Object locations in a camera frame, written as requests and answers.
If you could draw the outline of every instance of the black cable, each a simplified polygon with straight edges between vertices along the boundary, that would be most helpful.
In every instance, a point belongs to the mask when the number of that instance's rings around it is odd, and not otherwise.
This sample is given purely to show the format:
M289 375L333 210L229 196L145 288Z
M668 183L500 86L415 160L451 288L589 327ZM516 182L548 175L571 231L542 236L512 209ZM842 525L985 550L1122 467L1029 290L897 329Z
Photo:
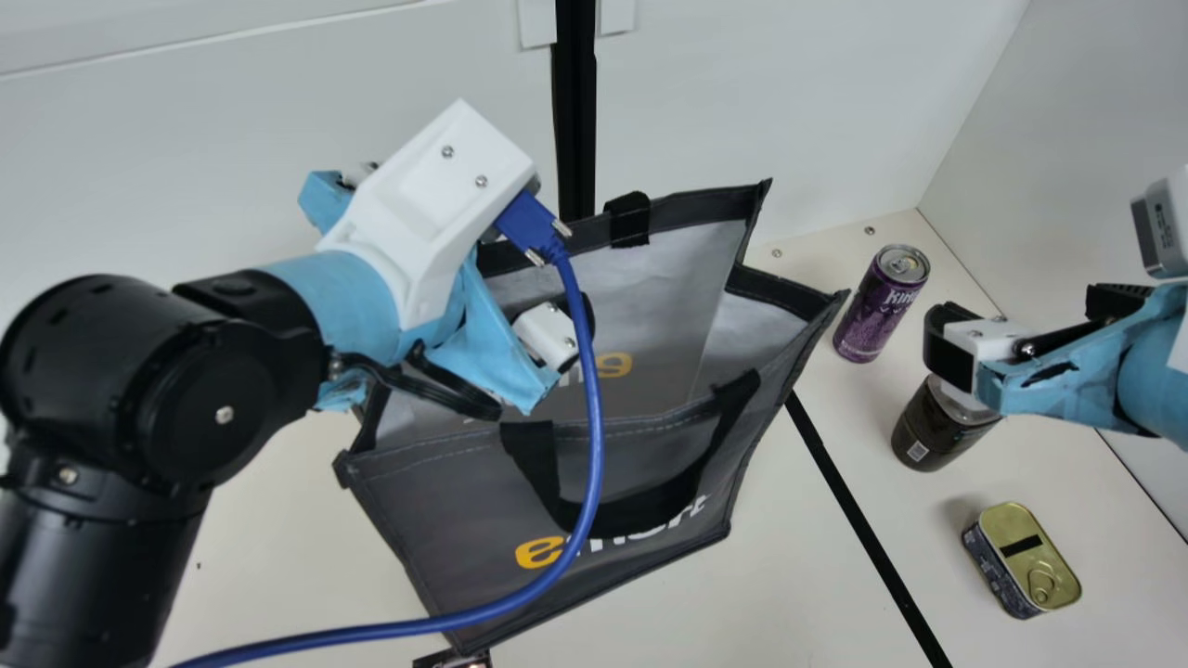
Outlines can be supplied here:
M470 385L469 389L481 393L482 399L478 399L469 390L465 393L459 393L456 391L435 385L428 380L405 376L399 365L384 366L364 354L342 353L339 358L342 360L342 365L346 368L362 370L377 382L383 383L393 390L407 392L415 397L432 402L460 415L473 417L475 420L482 420L485 422L497 422L503 415L503 405L473 385ZM462 380L456 376L454 376L454 378L461 383L466 383L466 380Z
M488 410L503 412L503 407L499 402L497 402L491 395L484 392L481 387L469 383L465 378L455 374L453 371L429 361L429 359L425 358L424 341L417 340L417 342L412 345L412 349L409 351L409 355L405 358L405 361L407 361L409 366L412 368L424 373L431 380L441 383L475 405L486 407Z

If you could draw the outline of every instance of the black bag handle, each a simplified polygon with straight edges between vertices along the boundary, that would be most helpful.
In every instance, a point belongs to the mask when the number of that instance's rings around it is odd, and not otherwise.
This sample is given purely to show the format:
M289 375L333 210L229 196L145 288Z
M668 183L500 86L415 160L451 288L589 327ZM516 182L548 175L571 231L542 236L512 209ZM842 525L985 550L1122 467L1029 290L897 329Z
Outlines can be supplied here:
M747 402L759 390L759 373L753 368L741 377L714 387L714 402L719 412L718 427L709 447L675 477L630 497L599 505L592 538L612 538L630 534L643 534L668 523L689 506L697 496L701 474L706 465L721 448L734 423L738 422ZM561 498L561 480L557 474L557 441L552 422L505 422L499 426L504 450L536 491L544 509L564 531L573 531L577 524L581 504Z

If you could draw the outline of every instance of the drink can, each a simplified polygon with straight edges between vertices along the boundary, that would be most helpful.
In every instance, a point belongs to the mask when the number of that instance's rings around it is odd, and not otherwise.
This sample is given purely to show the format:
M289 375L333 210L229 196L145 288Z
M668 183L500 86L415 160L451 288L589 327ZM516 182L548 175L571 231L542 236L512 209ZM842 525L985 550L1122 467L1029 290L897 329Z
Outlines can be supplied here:
M928 258L918 248L896 244L879 251L833 335L838 354L857 363L879 357L929 271Z

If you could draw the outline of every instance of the blue connector plug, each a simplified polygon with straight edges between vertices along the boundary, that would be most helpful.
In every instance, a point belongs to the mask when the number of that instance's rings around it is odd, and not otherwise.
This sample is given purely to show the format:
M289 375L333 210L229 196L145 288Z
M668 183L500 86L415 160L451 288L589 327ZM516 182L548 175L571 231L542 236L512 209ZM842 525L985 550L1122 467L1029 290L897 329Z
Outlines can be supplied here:
M499 214L495 228L536 266L555 263L565 252L562 238L568 239L574 235L569 226L557 220L557 216L527 190L520 190L512 203Z

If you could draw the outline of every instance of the black pole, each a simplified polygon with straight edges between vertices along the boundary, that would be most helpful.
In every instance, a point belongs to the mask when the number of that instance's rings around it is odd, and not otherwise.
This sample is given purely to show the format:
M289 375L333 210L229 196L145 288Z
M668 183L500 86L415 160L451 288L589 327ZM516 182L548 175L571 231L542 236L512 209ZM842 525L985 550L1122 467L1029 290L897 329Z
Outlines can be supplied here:
M552 128L557 145L561 220L594 214L598 63L594 0L556 0L552 45Z

